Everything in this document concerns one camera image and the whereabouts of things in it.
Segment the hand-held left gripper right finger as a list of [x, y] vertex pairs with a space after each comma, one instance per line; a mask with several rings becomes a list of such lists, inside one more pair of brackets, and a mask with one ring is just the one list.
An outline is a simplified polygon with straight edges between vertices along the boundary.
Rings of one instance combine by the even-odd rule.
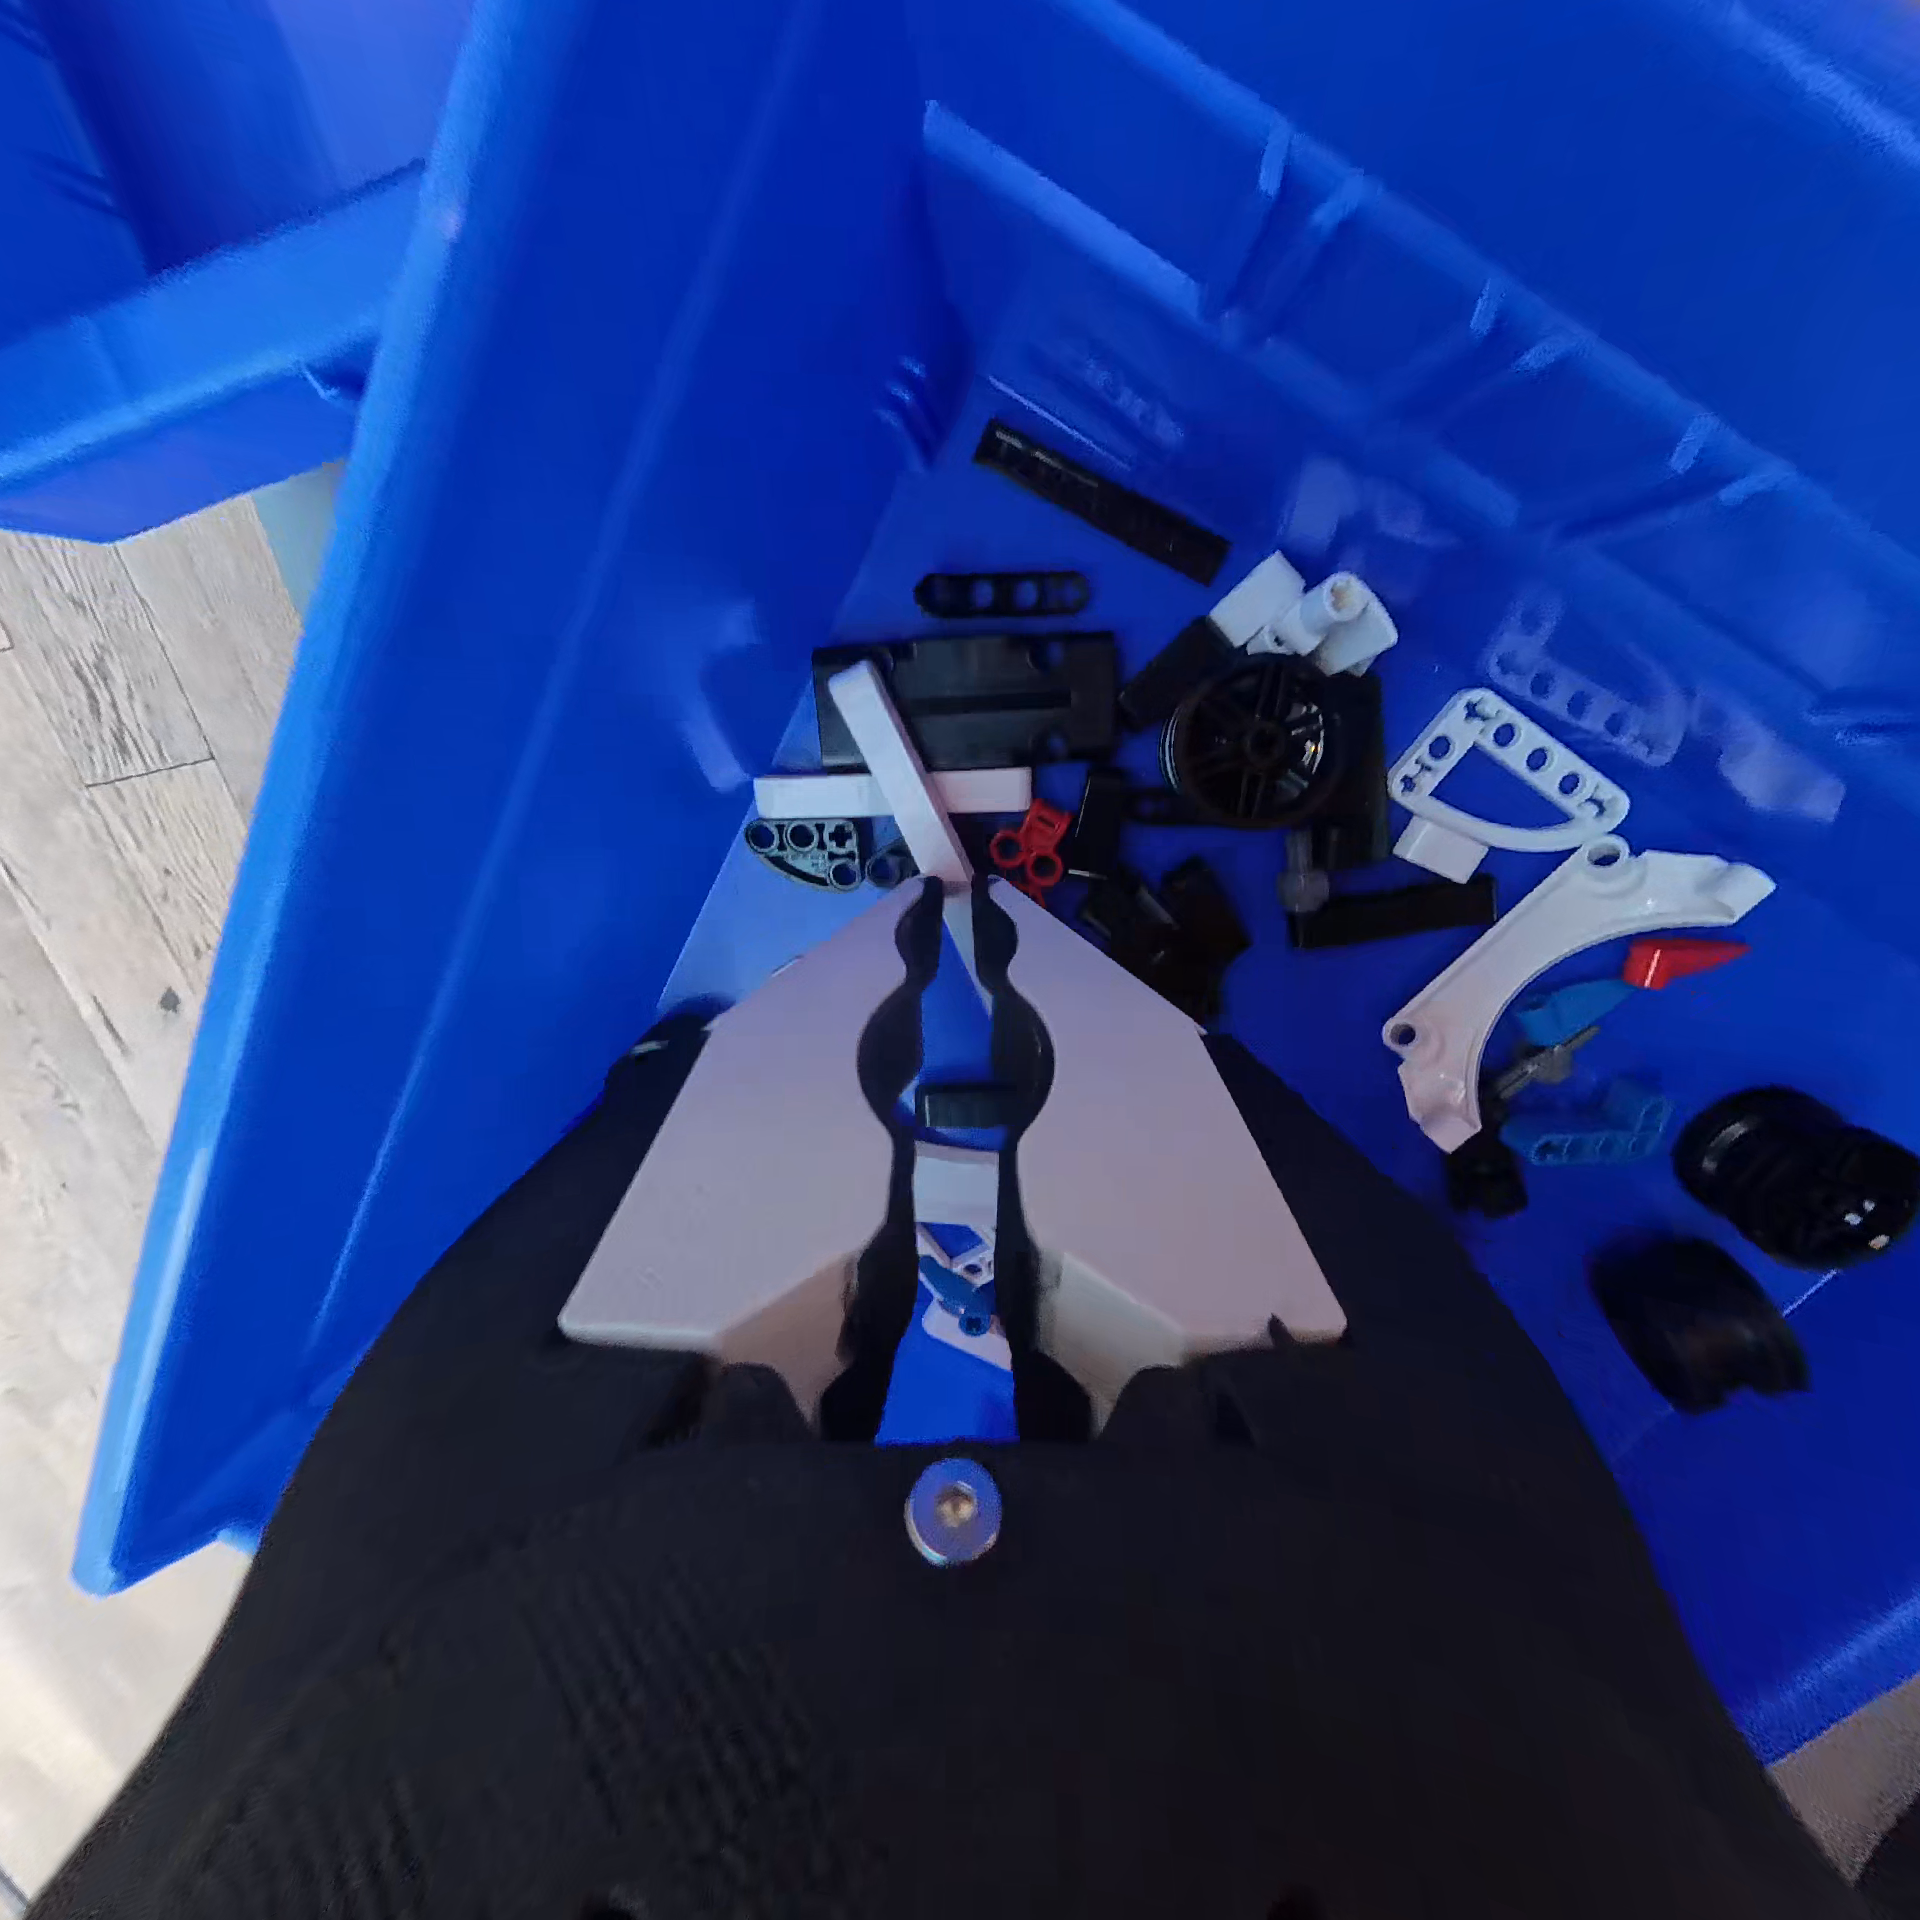
[[1004, 880], [975, 894], [1000, 1070], [1033, 1085], [1014, 1125], [1041, 1353], [1092, 1426], [1144, 1371], [1282, 1331], [1340, 1342], [1350, 1313], [1210, 1054], [1210, 1038]]

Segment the short white tile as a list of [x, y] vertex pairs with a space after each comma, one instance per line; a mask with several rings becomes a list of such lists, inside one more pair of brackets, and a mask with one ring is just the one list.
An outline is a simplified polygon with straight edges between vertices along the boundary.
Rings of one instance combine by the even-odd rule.
[[979, 957], [977, 925], [983, 906], [996, 904], [992, 888], [982, 888], [970, 855], [950, 821], [922, 751], [900, 720], [894, 699], [872, 659], [854, 663], [830, 679], [834, 707], [870, 766], [882, 797], [897, 806], [897, 823], [926, 880], [938, 880], [944, 896], [944, 925], [986, 1014], [994, 994]]

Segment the large blue storage bin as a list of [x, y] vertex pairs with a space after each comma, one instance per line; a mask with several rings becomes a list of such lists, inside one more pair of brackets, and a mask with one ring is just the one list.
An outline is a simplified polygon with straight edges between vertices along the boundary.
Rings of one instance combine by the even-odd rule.
[[[1775, 877], [1568, 1083], [1916, 1152], [1916, 5], [484, 5], [425, 168], [113, 1371], [75, 1579], [252, 1546], [372, 1331], [676, 1001], [812, 654], [1079, 569], [1124, 672], [1270, 553], [1375, 587], [1385, 771], [1490, 687], [1636, 850]], [[1001, 418], [1211, 585], [975, 464]], [[1439, 1185], [1382, 1027], [1196, 831], [1225, 1025]]]
[[340, 459], [466, 1], [2, 5], [2, 522]]

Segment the black pointed panel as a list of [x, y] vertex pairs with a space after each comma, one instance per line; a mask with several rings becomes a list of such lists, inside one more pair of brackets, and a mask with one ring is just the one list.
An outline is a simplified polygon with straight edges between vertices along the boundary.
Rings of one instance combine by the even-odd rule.
[[1227, 971], [1254, 937], [1201, 855], [1159, 880], [1131, 869], [1097, 877], [1072, 918], [1124, 974], [1202, 1027], [1218, 1027]]

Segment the black half-round liftarm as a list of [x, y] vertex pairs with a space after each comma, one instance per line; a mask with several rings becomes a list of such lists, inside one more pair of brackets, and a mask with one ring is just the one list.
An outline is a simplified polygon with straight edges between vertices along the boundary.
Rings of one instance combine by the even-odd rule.
[[847, 896], [867, 883], [870, 834], [859, 818], [752, 815], [740, 841], [770, 873], [809, 890]]

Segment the grey axle connector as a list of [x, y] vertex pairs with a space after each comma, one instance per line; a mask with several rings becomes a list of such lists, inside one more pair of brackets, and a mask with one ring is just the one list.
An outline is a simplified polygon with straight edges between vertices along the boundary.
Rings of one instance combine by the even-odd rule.
[[1506, 1109], [1527, 1087], [1563, 1085], [1574, 1074], [1577, 1054], [1591, 1045], [1599, 1033], [1599, 1023], [1586, 1023], [1555, 1045], [1526, 1047], [1511, 1063], [1482, 1075], [1482, 1101], [1494, 1101], [1496, 1106]]

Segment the white wheel arch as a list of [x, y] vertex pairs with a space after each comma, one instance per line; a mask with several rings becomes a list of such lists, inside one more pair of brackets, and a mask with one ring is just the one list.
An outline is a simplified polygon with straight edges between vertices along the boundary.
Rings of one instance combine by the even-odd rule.
[[1384, 1021], [1410, 1119], [1446, 1154], [1476, 1136], [1486, 1042], [1539, 976], [1593, 945], [1735, 925], [1775, 888], [1719, 855], [1636, 853], [1619, 834], [1577, 847]]

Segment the blue angled beam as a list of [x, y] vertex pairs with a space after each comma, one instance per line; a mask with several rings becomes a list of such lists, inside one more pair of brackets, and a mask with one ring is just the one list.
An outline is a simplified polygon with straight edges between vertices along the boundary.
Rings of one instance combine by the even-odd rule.
[[1499, 1137], [1535, 1167], [1616, 1167], [1654, 1159], [1671, 1126], [1668, 1094], [1622, 1075], [1590, 1109], [1510, 1115]]

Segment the white beam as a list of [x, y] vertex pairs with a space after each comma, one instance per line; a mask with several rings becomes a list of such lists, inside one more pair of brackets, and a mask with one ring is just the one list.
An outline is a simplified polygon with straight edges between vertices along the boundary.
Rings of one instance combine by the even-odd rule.
[[[1028, 768], [931, 771], [928, 787], [950, 813], [1024, 813], [1035, 797]], [[770, 823], [815, 818], [892, 818], [887, 787], [867, 771], [762, 775], [758, 813]]]

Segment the blue pointed piece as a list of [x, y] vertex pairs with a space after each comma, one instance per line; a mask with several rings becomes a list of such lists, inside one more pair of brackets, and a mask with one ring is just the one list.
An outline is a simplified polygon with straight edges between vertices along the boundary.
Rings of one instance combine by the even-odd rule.
[[1577, 1034], [1609, 1016], [1634, 992], [1619, 976], [1570, 979], [1526, 992], [1511, 1003], [1510, 1014], [1527, 1045], [1560, 1049], [1575, 1045]]

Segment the small black tile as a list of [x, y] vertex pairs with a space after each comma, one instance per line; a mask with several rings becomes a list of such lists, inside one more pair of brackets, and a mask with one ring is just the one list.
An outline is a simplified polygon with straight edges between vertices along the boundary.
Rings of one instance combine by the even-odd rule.
[[1128, 734], [1162, 728], [1185, 699], [1240, 659], [1240, 645], [1211, 615], [1199, 615], [1120, 686], [1122, 728]]

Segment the red pointed piece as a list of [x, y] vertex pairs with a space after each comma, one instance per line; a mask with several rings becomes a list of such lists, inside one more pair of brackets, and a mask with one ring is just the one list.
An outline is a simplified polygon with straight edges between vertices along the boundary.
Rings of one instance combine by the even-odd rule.
[[1664, 992], [1680, 979], [1726, 968], [1745, 954], [1748, 944], [1739, 939], [1667, 929], [1634, 939], [1624, 952], [1619, 976], [1627, 990]]

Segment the thin black liftarm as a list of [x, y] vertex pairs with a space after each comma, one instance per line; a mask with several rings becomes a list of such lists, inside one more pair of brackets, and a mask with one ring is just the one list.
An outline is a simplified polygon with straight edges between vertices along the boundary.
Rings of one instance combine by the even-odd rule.
[[1067, 567], [950, 569], [915, 585], [918, 607], [942, 622], [1078, 616], [1091, 601], [1089, 576]]

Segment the long black plate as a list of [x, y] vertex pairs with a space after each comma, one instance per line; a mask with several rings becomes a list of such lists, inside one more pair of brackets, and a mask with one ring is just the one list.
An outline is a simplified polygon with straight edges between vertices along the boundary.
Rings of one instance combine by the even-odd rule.
[[1227, 536], [996, 415], [983, 425], [975, 464], [1194, 585], [1211, 585], [1232, 553]]

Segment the white bracket connector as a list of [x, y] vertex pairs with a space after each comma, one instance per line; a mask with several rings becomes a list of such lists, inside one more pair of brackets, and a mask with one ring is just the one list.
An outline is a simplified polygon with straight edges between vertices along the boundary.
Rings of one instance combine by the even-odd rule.
[[1346, 569], [1303, 594], [1294, 624], [1297, 651], [1327, 677], [1366, 674], [1401, 637], [1375, 587]]

